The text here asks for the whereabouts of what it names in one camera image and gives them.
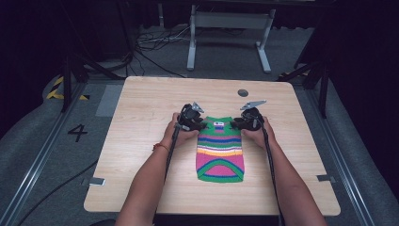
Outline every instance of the hand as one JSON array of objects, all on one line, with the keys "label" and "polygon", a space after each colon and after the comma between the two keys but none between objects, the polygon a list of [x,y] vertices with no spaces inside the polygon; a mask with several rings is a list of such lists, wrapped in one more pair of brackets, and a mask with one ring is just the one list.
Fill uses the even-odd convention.
[{"label": "hand", "polygon": [[[268,134],[269,143],[276,142],[276,136],[274,134],[272,126],[269,123],[269,120],[265,116],[263,116],[263,119],[264,119],[264,124],[263,125],[264,125],[264,129],[266,130],[266,132]],[[263,137],[262,128],[257,130],[257,131],[250,131],[250,130],[243,129],[243,130],[241,130],[241,133],[244,136],[247,136],[247,137],[253,139],[253,141],[255,141],[255,143],[258,144],[258,146],[260,146],[264,150],[266,149],[266,146],[264,144],[264,137]]]},{"label": "hand", "polygon": [[[164,133],[164,138],[162,138],[161,143],[164,145],[167,145],[167,147],[170,148],[172,144],[172,136],[175,130],[175,124],[177,122],[177,118],[179,117],[180,113],[173,113],[172,120],[169,122],[167,129],[165,129]],[[178,146],[184,144],[184,142],[191,137],[196,137],[199,134],[198,130],[194,131],[185,131],[185,130],[180,130],[179,135],[177,136],[175,148]]]}]

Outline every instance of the bracelet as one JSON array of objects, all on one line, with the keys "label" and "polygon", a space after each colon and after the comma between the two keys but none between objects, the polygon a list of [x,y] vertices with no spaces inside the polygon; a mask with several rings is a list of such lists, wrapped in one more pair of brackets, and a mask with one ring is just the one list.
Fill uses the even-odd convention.
[{"label": "bracelet", "polygon": [[156,143],[153,145],[152,151],[154,151],[156,148],[158,147],[164,147],[168,152],[169,152],[169,148],[167,148],[167,146],[161,144],[161,143]]}]

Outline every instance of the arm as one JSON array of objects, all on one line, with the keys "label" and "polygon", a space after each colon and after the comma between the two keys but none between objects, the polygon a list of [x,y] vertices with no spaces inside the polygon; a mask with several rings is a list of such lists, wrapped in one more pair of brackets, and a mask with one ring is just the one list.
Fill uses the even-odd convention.
[{"label": "arm", "polygon": [[[270,126],[267,118],[263,118],[264,128],[268,134],[268,141],[273,156],[279,207],[286,224],[307,226],[327,225],[308,187],[277,143],[273,128]],[[242,130],[242,133],[252,138],[259,146],[266,150],[262,130]]]},{"label": "arm", "polygon": [[[172,144],[174,125],[177,122],[178,113],[173,114],[172,121],[168,124],[161,144],[168,147]],[[181,131],[178,135],[175,148],[184,143],[186,139],[194,137],[198,131]],[[120,210],[116,226],[120,225],[152,225],[152,218],[161,199],[166,173],[168,150],[158,147],[153,150],[150,157],[137,172]]]}]

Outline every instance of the pink stripe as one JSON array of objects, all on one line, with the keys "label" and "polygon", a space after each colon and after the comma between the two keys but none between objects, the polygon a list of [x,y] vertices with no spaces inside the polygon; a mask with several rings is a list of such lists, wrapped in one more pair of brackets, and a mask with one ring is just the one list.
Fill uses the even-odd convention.
[{"label": "pink stripe", "polygon": [[208,155],[205,153],[197,153],[196,169],[198,170],[203,165],[205,165],[207,162],[217,159],[217,158],[222,158],[222,159],[228,160],[228,161],[232,162],[235,166],[240,168],[242,171],[244,171],[244,158],[242,155],[219,157],[219,156],[211,156],[211,155]]},{"label": "pink stripe", "polygon": [[199,137],[201,138],[211,138],[211,139],[231,139],[231,138],[241,138],[241,136],[212,136],[212,135],[202,135],[200,134]]},{"label": "pink stripe", "polygon": [[234,176],[235,173],[228,167],[225,166],[214,166],[206,171],[206,174],[209,175],[218,175],[218,176]]}]

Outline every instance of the metal rail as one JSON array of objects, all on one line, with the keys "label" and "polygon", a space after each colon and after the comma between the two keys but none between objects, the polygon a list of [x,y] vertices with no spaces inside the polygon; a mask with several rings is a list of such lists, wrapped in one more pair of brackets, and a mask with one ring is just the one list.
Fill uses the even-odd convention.
[{"label": "metal rail", "polygon": [[79,100],[79,97],[83,93],[86,84],[84,83],[77,83],[76,87],[73,91],[72,102],[68,109],[64,112],[59,114],[56,119],[56,122],[47,137],[46,141],[44,142],[43,146],[41,147],[38,155],[36,156],[35,161],[33,162],[30,169],[27,171],[20,187],[18,188],[17,192],[15,193],[14,197],[12,198],[11,202],[6,209],[6,212],[0,219],[0,226],[8,226],[12,225],[18,214],[20,213],[26,199],[29,196],[33,186],[35,185],[36,181],[38,180],[41,171],[44,168],[44,165],[47,162],[48,157],[50,156],[51,152],[54,149],[56,141],[59,137],[59,132],[61,131],[63,125],[65,124],[68,116],[72,112],[72,109],[75,103]]},{"label": "metal rail", "polygon": [[349,199],[353,204],[355,212],[358,215],[360,224],[364,226],[374,226],[375,223],[373,221],[373,218],[370,215],[366,203],[361,197],[358,184],[356,183],[349,167],[347,166],[343,158],[341,149],[331,132],[328,121],[326,119],[323,119],[318,110],[316,94],[312,90],[306,90],[306,94],[311,102],[311,108],[316,113],[320,125],[322,126],[323,131],[326,135],[332,159],[334,160],[335,166],[337,167],[337,170],[340,173],[341,178],[343,179],[343,185],[346,189]]}]

